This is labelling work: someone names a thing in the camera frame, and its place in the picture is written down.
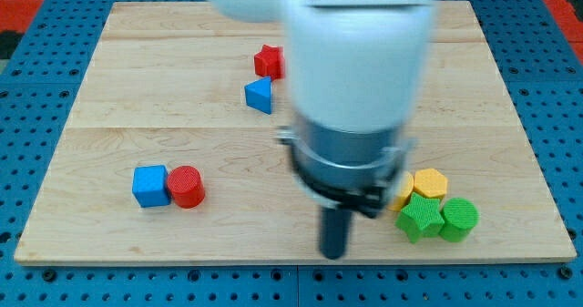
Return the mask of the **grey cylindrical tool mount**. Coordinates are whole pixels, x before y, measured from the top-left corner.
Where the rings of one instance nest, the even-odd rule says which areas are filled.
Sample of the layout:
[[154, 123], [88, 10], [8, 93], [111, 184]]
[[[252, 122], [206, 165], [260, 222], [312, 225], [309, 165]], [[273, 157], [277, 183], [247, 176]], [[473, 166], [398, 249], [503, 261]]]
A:
[[402, 128], [356, 133], [324, 127], [301, 115], [278, 128], [292, 172], [324, 208], [377, 218], [399, 189], [413, 138]]

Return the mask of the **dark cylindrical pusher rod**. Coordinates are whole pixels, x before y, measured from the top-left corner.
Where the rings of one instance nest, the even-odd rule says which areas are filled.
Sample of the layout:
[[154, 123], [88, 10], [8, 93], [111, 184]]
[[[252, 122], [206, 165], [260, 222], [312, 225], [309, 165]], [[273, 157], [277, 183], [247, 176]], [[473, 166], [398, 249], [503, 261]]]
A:
[[321, 207], [319, 250], [327, 259], [337, 260], [345, 254], [352, 215], [348, 209]]

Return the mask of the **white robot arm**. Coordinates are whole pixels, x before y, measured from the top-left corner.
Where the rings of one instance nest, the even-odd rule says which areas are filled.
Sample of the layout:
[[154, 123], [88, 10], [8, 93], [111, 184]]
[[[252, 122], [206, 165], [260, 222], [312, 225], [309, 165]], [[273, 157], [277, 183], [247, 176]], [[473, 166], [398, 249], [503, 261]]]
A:
[[206, 1], [235, 20], [282, 25], [293, 120], [278, 139], [320, 205], [321, 254], [342, 257], [352, 215], [377, 217], [399, 189], [435, 0]]

